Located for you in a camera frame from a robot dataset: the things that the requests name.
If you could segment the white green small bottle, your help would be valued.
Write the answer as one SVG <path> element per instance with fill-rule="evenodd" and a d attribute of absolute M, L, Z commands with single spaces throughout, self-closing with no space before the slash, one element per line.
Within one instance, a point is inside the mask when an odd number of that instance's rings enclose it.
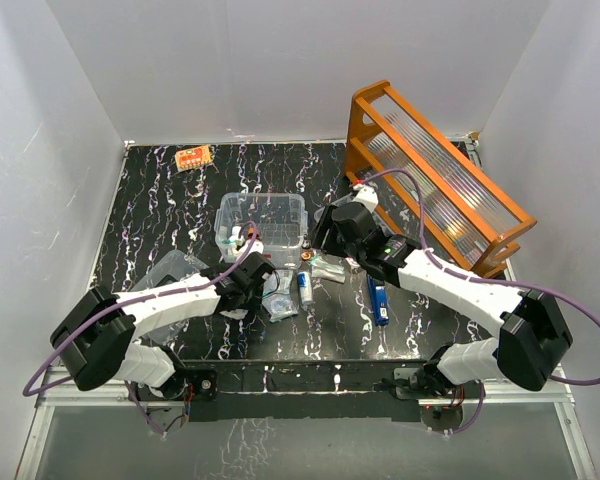
<path fill-rule="evenodd" d="M 239 225 L 233 226 L 229 230 L 222 229 L 221 233 L 223 237 L 218 240 L 218 246 L 224 250 L 240 250 L 246 242 L 242 227 Z"/>

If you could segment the brown orange medicine bottle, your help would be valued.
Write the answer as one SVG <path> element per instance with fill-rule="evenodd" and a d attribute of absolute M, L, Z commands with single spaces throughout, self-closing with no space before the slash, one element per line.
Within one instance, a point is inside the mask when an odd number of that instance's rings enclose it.
<path fill-rule="evenodd" d="M 247 227 L 238 229 L 236 243 L 240 246 L 250 242 L 252 239 L 255 241 L 260 240 L 260 234 L 256 227 Z"/>

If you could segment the clear first aid box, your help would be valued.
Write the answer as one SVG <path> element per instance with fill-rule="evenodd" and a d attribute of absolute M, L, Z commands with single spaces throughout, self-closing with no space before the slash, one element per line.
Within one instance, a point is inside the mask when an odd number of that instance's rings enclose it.
<path fill-rule="evenodd" d="M 302 244 L 308 232 L 304 198 L 291 193 L 227 193 L 220 202 L 214 222 L 215 243 L 223 258 L 231 250 L 218 246 L 222 229 L 253 221 L 264 245 L 263 254 L 278 269 L 298 269 Z"/>

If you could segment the white blue gauze packet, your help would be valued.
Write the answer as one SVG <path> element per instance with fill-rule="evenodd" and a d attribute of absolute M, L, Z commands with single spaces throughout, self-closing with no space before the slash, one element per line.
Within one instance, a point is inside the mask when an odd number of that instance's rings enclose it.
<path fill-rule="evenodd" d="M 242 320 L 248 313 L 249 311 L 247 309 L 223 310 L 220 312 L 222 316 L 232 320 Z"/>

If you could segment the clear tray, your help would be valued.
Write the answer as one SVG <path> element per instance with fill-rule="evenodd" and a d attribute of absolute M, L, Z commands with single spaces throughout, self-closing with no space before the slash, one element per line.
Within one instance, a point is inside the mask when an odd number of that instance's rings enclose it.
<path fill-rule="evenodd" d="M 350 269 L 359 269 L 360 268 L 359 263 L 352 257 L 346 257 L 345 261 Z"/>

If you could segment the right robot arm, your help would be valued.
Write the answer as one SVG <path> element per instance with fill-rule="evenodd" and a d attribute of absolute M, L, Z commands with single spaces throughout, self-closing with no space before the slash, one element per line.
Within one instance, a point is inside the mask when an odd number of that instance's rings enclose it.
<path fill-rule="evenodd" d="M 351 257 L 373 279 L 422 294 L 488 332 L 482 341 L 440 347 L 410 378 L 413 390 L 446 397 L 467 382 L 498 379 L 537 392 L 573 343 L 553 296 L 487 283 L 431 259 L 418 243 L 386 234 L 360 202 L 325 207 L 310 241 L 312 248 Z"/>

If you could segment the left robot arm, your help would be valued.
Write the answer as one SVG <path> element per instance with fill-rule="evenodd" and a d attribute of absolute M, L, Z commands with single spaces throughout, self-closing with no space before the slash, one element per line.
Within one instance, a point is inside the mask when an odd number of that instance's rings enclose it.
<path fill-rule="evenodd" d="M 81 391 L 112 379 L 143 384 L 174 399 L 186 387 L 186 368 L 162 346 L 138 340 L 163 327 L 213 314 L 246 312 L 259 306 L 275 268 L 251 252 L 238 266 L 221 263 L 151 289 L 113 293 L 90 289 L 53 331 L 52 347 Z"/>

